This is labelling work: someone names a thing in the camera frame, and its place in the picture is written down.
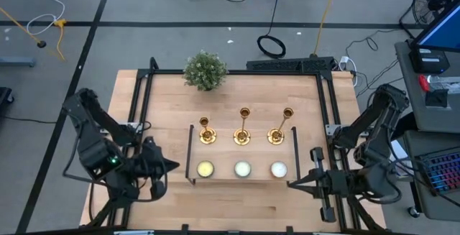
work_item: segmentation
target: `candle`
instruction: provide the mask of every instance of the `candle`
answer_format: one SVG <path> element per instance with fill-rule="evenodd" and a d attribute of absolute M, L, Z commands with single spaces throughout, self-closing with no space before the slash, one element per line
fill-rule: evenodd
<path fill-rule="evenodd" d="M 246 178 L 251 173 L 251 165 L 245 161 L 238 161 L 235 164 L 235 174 L 238 178 Z"/>
<path fill-rule="evenodd" d="M 271 171 L 276 178 L 283 178 L 288 173 L 288 167 L 284 162 L 273 162 Z"/>
<path fill-rule="evenodd" d="M 196 171 L 200 177 L 209 178 L 214 173 L 214 165 L 210 161 L 204 160 L 198 163 Z"/>

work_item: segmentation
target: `white candle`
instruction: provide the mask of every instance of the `white candle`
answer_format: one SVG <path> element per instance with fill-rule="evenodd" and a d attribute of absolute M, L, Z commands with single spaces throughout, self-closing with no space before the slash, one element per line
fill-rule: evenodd
<path fill-rule="evenodd" d="M 283 178 L 288 173 L 288 167 L 284 162 L 273 162 L 272 164 L 272 174 L 276 178 Z"/>
<path fill-rule="evenodd" d="M 235 174 L 239 178 L 246 178 L 251 173 L 251 165 L 245 161 L 238 161 L 235 164 Z"/>

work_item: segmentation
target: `potted plant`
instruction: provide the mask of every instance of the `potted plant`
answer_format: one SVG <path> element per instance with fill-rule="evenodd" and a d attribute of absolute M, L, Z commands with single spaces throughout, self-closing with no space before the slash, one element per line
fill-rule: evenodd
<path fill-rule="evenodd" d="M 199 91 L 210 91 L 224 82 L 227 73 L 226 63 L 217 54 L 201 50 L 195 57 L 188 58 L 183 77 L 186 85 L 196 86 Z"/>

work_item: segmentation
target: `red object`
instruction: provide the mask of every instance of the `red object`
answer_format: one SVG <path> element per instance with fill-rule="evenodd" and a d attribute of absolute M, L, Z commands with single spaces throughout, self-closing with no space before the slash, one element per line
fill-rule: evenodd
<path fill-rule="evenodd" d="M 418 84 L 420 84 L 420 87 L 422 88 L 423 91 L 425 92 L 430 91 L 430 84 L 428 83 L 424 75 L 418 76 Z"/>

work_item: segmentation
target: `gold candlestick holder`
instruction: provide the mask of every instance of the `gold candlestick holder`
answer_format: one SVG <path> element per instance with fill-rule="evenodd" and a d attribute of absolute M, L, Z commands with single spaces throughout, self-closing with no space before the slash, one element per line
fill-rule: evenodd
<path fill-rule="evenodd" d="M 248 108 L 242 108 L 239 111 L 239 114 L 243 118 L 243 126 L 233 133 L 233 140 L 237 145 L 246 145 L 251 140 L 251 134 L 248 130 L 244 129 L 244 121 L 251 114 L 251 111 Z"/>
<path fill-rule="evenodd" d="M 282 125 L 285 123 L 286 119 L 291 118 L 293 116 L 294 111 L 292 108 L 285 108 L 282 112 L 282 122 L 279 128 L 273 128 L 268 131 L 267 138 L 268 142 L 274 145 L 279 145 L 282 143 L 282 141 L 285 139 L 285 134 L 283 131 L 281 131 Z"/>
<path fill-rule="evenodd" d="M 212 128 L 208 128 L 209 120 L 207 117 L 200 118 L 200 125 L 203 130 L 200 132 L 200 141 L 204 144 L 211 144 L 216 141 L 216 131 Z"/>

